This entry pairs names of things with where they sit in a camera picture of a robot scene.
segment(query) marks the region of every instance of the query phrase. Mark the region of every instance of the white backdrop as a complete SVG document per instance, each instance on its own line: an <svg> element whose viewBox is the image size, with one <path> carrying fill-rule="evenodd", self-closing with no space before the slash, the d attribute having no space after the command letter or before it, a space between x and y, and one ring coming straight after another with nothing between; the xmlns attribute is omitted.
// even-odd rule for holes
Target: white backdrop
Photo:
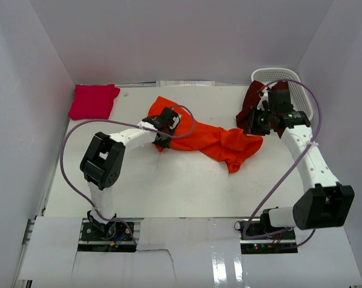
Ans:
<svg viewBox="0 0 362 288"><path fill-rule="evenodd" d="M27 0L0 0L0 288L13 284L64 131L73 83Z"/></svg>
<svg viewBox="0 0 362 288"><path fill-rule="evenodd" d="M355 199L345 223L362 277L362 1L331 6L298 67L324 111L321 151Z"/></svg>
<svg viewBox="0 0 362 288"><path fill-rule="evenodd" d="M30 0L74 83L295 69L333 0Z"/></svg>

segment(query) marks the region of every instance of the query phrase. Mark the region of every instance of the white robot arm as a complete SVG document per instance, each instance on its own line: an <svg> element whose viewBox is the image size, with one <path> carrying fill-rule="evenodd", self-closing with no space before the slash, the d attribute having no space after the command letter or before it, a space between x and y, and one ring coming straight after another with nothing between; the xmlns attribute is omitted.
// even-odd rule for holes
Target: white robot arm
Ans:
<svg viewBox="0 0 362 288"><path fill-rule="evenodd" d="M261 221L267 223L262 225L271 229L298 227L301 230L342 226L354 191L351 186L339 182L327 166L317 144L310 143L310 121L304 112L293 109L289 90L269 91L268 95L263 95L260 104L252 107L244 132L264 136L270 134L271 130L277 132L294 160L307 145L312 147L297 166L304 195L293 207L265 210Z"/></svg>
<svg viewBox="0 0 362 288"><path fill-rule="evenodd" d="M146 143L168 148L171 138L155 131L174 135L180 119L181 115L165 107L161 115L143 119L138 124L142 128L127 129L110 135L98 132L94 135L81 161L80 169L88 181L91 200L104 218L116 217L112 186L121 172L124 154ZM143 127L150 128L151 131L144 130ZM110 236L115 222L102 219L95 209L88 211L87 216L100 236L105 238Z"/></svg>

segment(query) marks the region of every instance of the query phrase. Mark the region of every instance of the red cloth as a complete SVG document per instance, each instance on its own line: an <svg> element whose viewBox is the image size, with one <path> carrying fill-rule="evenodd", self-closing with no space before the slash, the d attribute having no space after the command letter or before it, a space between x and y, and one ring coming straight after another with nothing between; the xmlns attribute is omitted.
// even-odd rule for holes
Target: red cloth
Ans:
<svg viewBox="0 0 362 288"><path fill-rule="evenodd" d="M249 121L250 109L253 106L258 105L261 100L258 91L263 87L263 84L258 81L252 81L250 84L245 99L243 100L242 111L236 116L237 127L240 129L245 129ZM289 84L287 82L277 82L271 90L284 90L289 89Z"/></svg>
<svg viewBox="0 0 362 288"><path fill-rule="evenodd" d="M113 84L101 86L76 85L74 101L68 116L72 120L109 119L114 105L114 98L120 89Z"/></svg>
<svg viewBox="0 0 362 288"><path fill-rule="evenodd" d="M163 108L173 107L177 104L173 101L158 97L151 106L148 116L161 114ZM175 135L183 135L190 131L192 127L192 117L180 107L174 110L182 115ZM251 157L262 145L262 137L248 136L243 134L241 129L230 129L226 131L221 127L213 127L196 121L195 129L191 135L172 139L170 148L179 151L199 150L205 155L221 162L226 162L229 173L237 172L241 164Z"/></svg>

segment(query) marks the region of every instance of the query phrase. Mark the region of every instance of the white plastic basket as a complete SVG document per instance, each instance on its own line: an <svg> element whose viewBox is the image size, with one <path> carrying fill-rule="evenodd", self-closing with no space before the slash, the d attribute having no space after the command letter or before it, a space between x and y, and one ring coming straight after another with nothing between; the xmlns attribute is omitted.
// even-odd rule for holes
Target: white plastic basket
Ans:
<svg viewBox="0 0 362 288"><path fill-rule="evenodd" d="M256 80L262 84L267 84L278 79L301 81L294 71L285 68L261 68L252 73L252 81ZM294 109L305 112L308 119L312 120L313 109L309 99L307 98L305 89L296 83L289 82L289 90L291 103L293 104Z"/></svg>

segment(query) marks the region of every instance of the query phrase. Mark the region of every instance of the purple cable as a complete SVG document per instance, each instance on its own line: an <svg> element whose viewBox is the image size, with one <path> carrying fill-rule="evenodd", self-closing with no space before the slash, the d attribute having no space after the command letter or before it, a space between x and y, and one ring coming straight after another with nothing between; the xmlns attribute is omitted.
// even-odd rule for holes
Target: purple cable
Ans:
<svg viewBox="0 0 362 288"><path fill-rule="evenodd" d="M62 176L63 178L65 179L66 183L71 187L71 189L73 189L76 193L78 193L79 195L81 195L83 198L85 198L85 200L87 202L90 203L90 205L94 208L95 212L98 214L98 216L104 220L104 221L109 221L109 222L118 222L118 223L122 223L123 225L126 226L126 228L128 229L128 231L130 232L130 235L131 235L131 238L135 244L135 246L137 246L137 241L135 240L135 237L133 235L133 231L131 231L131 228L130 226L123 220L121 219L118 219L118 218L113 218L113 219L108 219L106 217L103 217L100 212L98 211L98 209L95 207L95 204L94 202L89 198L87 197L86 195L84 195L81 191L79 191L79 189L77 187L74 186L73 183L71 183L71 181L69 180L69 178L67 177L67 174L65 172L65 169L64 169L64 166L63 166L63 156L64 156L64 151L65 151L65 147L66 147L66 144L67 144L67 140L68 138L73 134L73 132L75 130L77 130L79 127L81 127L82 125L85 125L85 124L88 124L88 123L92 123L92 122L105 122L105 123L113 123L113 124L119 124L119 125L123 125L123 126L128 126L128 127L133 127L133 128L140 128L140 129L144 129L144 130L147 130L147 131L151 131L151 132L154 132L154 133L157 133L157 134L160 134L162 136L166 136L166 137L169 137L169 138L173 138L173 139L179 139L179 138L183 138L183 137L186 137L188 135L190 135L194 128L195 128L195 118L192 114L192 112L185 106L183 105L176 105L176 106L173 106L173 108L176 108L176 107L180 107L180 108L183 108L187 111L187 113L190 114L190 116L192 117L192 120L193 120L193 124L192 124L192 127L190 129L189 132L187 132L186 134L183 134L183 135L179 135L179 136L174 136L174 135L168 135L164 132L161 132L161 131L157 131L155 129L152 129L152 128L148 128L148 127L141 127L141 126L138 126L138 125L134 125L134 124L129 124L129 123L124 123L124 122L119 122L119 121L114 121L114 120L105 120L105 119L95 119L95 120L86 120L86 121L83 121L77 125L75 125L66 135L66 137L64 138L64 140L62 141L62 146L61 146L61 152L59 153L59 166L61 168L61 173L62 173Z"/></svg>
<svg viewBox="0 0 362 288"><path fill-rule="evenodd" d="M257 212L262 208L262 206L266 203L266 201L271 197L271 195L273 195L273 193L278 189L278 187L282 184L282 182L290 175L290 173L297 167L298 163L302 160L302 158L305 156L305 154L307 153L307 151L310 149L310 147L312 146L312 142L315 141L315 139L318 136L319 130L321 129L321 125L322 125L322 109L321 109L321 105L318 102L318 99L314 96L313 92L303 83L296 81L296 80L291 80L291 79L279 79L279 80L275 80L272 81L268 84L266 84L265 86L268 87L269 85L279 82L279 81L288 81L288 82L293 82L296 83L298 85L301 85L303 88L305 88L313 97L314 102L317 106L318 109L318 125L317 128L315 130L315 132L313 133L313 137L310 139L310 144L308 144L305 148L305 150L301 153L301 155L294 161L293 165L289 168L288 171L286 171L286 173L281 177L281 179L278 180L278 182L274 185L274 187L270 190L269 193L267 193L267 195L262 199L262 201L259 203L259 205L255 208L255 210L253 211L253 213L251 214L251 216L249 217L249 219L246 222L246 225L243 229L242 232L242 236L244 239L246 240L253 240L253 239L262 239L265 238L267 236L273 236L275 234L279 234L279 233L285 233L286 231L290 230L290 229L282 229L282 230L278 230L276 232L272 232L272 233L265 233L262 235L256 235L256 236L246 236L246 231L247 229L250 227L251 223L252 223L252 219L254 219L255 215L257 214ZM297 248L299 246L302 246L303 244L305 244L308 240L310 240L310 238L313 236L315 232L315 229L313 230L312 234L310 234L310 236L303 241L302 243L294 246L294 247L288 247L288 248Z"/></svg>
<svg viewBox="0 0 362 288"><path fill-rule="evenodd" d="M307 237L304 241L302 241L301 243L297 244L297 245L294 245L294 246L290 246L290 247L279 247L279 249L282 249L282 250L287 250L287 249L295 249L295 248L298 248L306 243L308 243L308 241L313 237L315 233L315 229L313 229L313 231L310 233L309 237Z"/></svg>

